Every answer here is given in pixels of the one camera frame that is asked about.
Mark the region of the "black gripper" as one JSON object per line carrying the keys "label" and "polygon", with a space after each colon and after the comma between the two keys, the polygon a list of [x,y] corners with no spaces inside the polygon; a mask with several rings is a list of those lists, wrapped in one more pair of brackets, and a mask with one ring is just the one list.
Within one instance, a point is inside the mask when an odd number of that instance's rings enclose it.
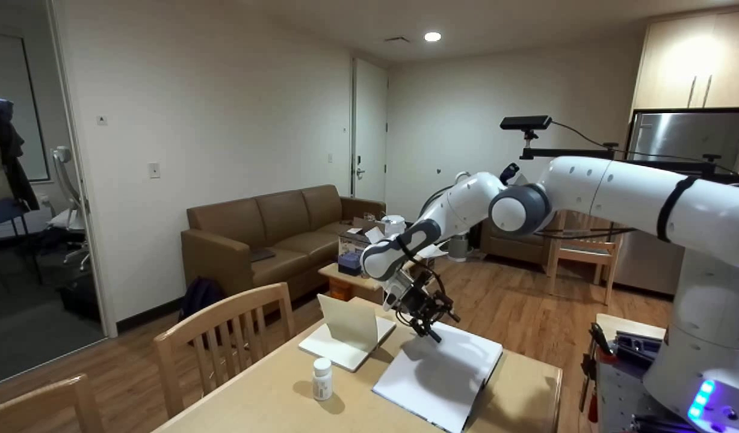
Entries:
{"label": "black gripper", "polygon": [[382,282],[384,302],[416,331],[441,344],[435,319],[460,321],[441,277],[433,268],[416,274],[396,271]]}

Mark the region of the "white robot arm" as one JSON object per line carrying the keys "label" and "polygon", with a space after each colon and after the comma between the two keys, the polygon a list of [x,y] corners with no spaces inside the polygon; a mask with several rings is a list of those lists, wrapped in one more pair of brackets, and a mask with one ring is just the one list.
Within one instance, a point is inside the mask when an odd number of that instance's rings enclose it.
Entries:
{"label": "white robot arm", "polygon": [[684,250],[667,334],[642,386],[660,407],[703,433],[739,433],[739,185],[667,167],[555,155],[534,179],[515,165],[492,174],[461,173],[427,199],[403,230],[370,242],[361,268],[376,278],[392,309],[421,334],[453,309],[407,274],[433,242],[488,223],[502,232],[534,235],[551,219],[581,213],[578,239],[645,232]]}

